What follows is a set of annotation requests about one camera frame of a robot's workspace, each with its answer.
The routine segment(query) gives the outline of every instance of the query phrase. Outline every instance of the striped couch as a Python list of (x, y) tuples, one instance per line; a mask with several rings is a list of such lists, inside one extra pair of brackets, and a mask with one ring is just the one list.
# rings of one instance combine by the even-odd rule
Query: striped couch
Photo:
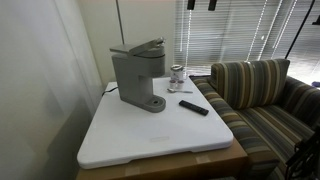
[(215, 63), (190, 77), (249, 157), (244, 179), (284, 179), (294, 145), (320, 122), (320, 91), (287, 77), (285, 59)]

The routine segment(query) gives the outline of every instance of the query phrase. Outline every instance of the power cord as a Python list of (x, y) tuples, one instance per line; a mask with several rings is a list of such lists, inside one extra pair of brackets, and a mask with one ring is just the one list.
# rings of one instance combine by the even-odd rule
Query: power cord
[(102, 93), (102, 96), (103, 96), (105, 93), (107, 93), (107, 92), (112, 92), (112, 91), (115, 90), (115, 89), (118, 89), (118, 87), (115, 87), (115, 88), (110, 89), (109, 91), (103, 92), (103, 93)]

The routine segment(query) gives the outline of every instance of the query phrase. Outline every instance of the black remote control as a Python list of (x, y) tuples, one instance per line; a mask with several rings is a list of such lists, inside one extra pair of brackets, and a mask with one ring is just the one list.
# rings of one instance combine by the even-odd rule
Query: black remote control
[(202, 114), (202, 115), (204, 115), (204, 116), (206, 116), (206, 115), (209, 113), (208, 110), (206, 110), (206, 109), (204, 109), (204, 108), (201, 108), (201, 107), (199, 107), (199, 106), (197, 106), (197, 105), (194, 105), (194, 104), (192, 104), (192, 103), (189, 103), (189, 102), (187, 102), (187, 101), (184, 101), (184, 100), (180, 101), (180, 102), (179, 102), (179, 105), (180, 105), (180, 106), (183, 106), (183, 107), (185, 107), (185, 108), (188, 108), (188, 109), (190, 109), (190, 110), (192, 110), (192, 111), (194, 111), (194, 112), (197, 112), (197, 113), (199, 113), (199, 114)]

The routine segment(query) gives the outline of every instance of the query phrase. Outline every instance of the can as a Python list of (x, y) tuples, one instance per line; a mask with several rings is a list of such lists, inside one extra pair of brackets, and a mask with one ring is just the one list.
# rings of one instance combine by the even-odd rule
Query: can
[(183, 80), (183, 69), (184, 67), (181, 65), (173, 65), (171, 66), (170, 77), (172, 80)]

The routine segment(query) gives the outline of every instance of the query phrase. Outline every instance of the couch cushion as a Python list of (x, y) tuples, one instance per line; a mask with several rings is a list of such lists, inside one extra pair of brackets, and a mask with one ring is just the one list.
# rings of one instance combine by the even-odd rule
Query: couch cushion
[(210, 82), (233, 109), (270, 105), (283, 90), (289, 64), (285, 59), (215, 63)]
[(294, 145), (313, 134), (307, 125), (276, 105), (236, 112), (277, 154), (282, 173), (286, 170), (285, 162), (294, 154)]

